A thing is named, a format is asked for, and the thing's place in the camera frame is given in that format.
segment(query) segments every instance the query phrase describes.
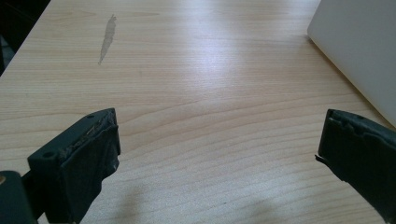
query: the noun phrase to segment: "wood grain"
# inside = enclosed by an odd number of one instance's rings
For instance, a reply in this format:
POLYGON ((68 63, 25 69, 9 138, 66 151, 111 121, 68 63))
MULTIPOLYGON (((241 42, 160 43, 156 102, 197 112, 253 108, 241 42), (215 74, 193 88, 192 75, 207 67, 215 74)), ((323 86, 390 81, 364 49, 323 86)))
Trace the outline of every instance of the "wood grain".
POLYGON ((381 223, 314 159, 328 108, 388 125, 307 37, 318 2, 51 1, 0 79, 0 170, 115 107, 83 223, 381 223))

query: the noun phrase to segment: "scratch on table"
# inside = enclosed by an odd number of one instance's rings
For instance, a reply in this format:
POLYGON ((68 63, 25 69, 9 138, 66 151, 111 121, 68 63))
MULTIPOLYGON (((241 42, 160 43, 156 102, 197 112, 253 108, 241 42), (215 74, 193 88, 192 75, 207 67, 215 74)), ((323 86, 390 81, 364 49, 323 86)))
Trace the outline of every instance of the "scratch on table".
POLYGON ((111 42, 113 42, 113 36, 116 31, 116 19, 117 18, 113 14, 110 20, 108 20, 107 22, 105 39, 103 40, 102 50, 100 52, 99 64, 102 63, 102 60, 105 58, 108 48, 110 48, 111 42))

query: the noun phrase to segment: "wooden table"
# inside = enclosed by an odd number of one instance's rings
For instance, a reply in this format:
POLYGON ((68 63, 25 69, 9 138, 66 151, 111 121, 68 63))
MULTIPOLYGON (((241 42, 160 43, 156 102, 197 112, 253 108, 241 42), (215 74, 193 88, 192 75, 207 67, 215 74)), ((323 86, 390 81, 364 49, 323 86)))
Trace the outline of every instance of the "wooden table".
POLYGON ((318 3, 52 0, 0 78, 0 170, 115 107, 83 223, 381 223, 314 159, 328 108, 388 125, 306 35, 318 3))

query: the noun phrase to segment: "black object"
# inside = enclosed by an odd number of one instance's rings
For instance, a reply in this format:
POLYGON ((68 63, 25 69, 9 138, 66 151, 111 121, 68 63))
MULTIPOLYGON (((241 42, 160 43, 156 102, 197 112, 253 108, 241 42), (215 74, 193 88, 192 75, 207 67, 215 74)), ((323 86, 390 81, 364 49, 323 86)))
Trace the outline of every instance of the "black object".
POLYGON ((35 223, 45 212, 50 223, 79 223, 100 193, 102 180, 116 172, 118 155, 120 140, 113 108, 79 120, 28 158, 31 171, 23 176, 22 182, 30 204, 13 200, 15 195, 23 197, 21 181, 7 177, 9 172, 0 173, 0 178, 6 178, 0 184, 2 203, 5 198, 14 207, 31 208, 31 211, 9 210, 5 204, 0 207, 1 222, 29 223, 16 221, 25 217, 35 223), (16 189, 12 192, 4 189, 8 184, 16 189))
POLYGON ((330 109, 317 160, 348 182, 388 223, 396 223, 396 132, 330 109))

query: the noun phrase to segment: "light wood tabletop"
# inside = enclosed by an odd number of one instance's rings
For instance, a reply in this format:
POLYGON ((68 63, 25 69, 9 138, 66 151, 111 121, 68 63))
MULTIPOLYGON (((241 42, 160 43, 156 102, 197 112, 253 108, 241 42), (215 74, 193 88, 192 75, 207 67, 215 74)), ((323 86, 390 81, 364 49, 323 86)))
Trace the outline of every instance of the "light wood tabletop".
POLYGON ((82 223, 383 222, 315 161, 328 108, 388 125, 307 36, 318 3, 52 0, 0 78, 0 170, 115 107, 82 223))

